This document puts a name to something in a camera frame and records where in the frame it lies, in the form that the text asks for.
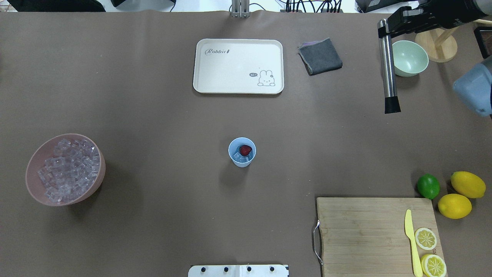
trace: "yellow lemon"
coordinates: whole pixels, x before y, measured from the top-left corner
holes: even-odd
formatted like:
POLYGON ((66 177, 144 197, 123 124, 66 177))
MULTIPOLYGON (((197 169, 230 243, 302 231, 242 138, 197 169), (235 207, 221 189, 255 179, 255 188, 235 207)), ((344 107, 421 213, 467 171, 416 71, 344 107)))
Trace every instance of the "yellow lemon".
POLYGON ((485 182, 470 172, 458 171, 453 173, 451 185, 459 194, 468 198, 480 198, 485 194, 485 182))
POLYGON ((421 263, 422 271, 429 277, 444 277, 446 276, 446 264, 444 260, 434 254, 426 254, 422 256, 421 263))
POLYGON ((437 245, 437 237, 431 229, 420 228, 415 231, 415 242, 424 250, 432 250, 437 245))
POLYGON ((439 199, 437 207, 442 215, 459 219, 467 216, 471 212, 471 202, 461 194, 447 194, 439 199))

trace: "brown table surface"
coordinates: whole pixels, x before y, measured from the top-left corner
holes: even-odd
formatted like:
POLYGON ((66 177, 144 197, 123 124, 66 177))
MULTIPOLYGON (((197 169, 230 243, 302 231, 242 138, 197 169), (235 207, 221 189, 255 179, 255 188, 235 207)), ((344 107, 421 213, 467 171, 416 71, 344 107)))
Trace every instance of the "brown table surface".
MULTIPOLYGON (((416 197, 431 173, 436 206, 454 171, 491 184, 491 119, 452 91, 482 60, 472 26, 454 33, 455 59, 398 77, 402 112, 384 114, 376 24, 385 16, 0 13, 0 276, 186 276, 191 265, 245 263, 320 276, 316 197, 416 197), (308 76, 297 47, 326 37, 343 68, 308 76), (280 41, 285 89, 197 93, 203 38, 280 41), (87 200, 47 207, 24 173, 64 133, 92 138, 107 172, 87 200), (244 169, 227 154, 241 136, 258 150, 244 169)), ((435 212, 452 277, 492 272, 490 191, 462 220, 435 212)))

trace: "cutting board handle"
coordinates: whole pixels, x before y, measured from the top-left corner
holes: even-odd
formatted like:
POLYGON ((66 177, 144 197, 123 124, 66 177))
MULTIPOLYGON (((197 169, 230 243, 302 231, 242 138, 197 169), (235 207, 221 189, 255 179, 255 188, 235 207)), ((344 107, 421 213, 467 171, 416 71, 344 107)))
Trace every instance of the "cutting board handle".
POLYGON ((319 231, 319 219, 316 223, 316 226, 314 227, 314 229, 312 230, 312 249, 314 250, 314 254, 316 254, 316 257, 318 257, 318 261, 319 261, 319 264, 320 265, 323 265, 323 260, 321 259, 321 257, 318 255, 318 252, 316 252, 316 244, 314 243, 315 241, 315 237, 314 237, 314 234, 316 233, 316 229, 318 229, 319 231))

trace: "black rubber tip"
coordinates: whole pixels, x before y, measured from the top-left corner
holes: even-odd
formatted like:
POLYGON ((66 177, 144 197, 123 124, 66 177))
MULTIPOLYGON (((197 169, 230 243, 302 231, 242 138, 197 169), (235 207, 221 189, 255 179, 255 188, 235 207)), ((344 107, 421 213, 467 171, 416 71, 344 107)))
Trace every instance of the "black rubber tip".
POLYGON ((398 96, 390 96, 384 99, 384 113, 401 112, 398 96))

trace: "green bowl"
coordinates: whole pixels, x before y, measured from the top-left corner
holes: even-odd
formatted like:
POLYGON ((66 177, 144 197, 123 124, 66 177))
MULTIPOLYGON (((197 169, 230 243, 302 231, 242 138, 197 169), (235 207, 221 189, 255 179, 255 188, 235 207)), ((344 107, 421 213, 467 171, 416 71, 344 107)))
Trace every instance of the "green bowl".
POLYGON ((424 71, 429 64, 426 51, 418 44, 409 40, 393 43, 393 59, 395 74, 410 77, 424 71))

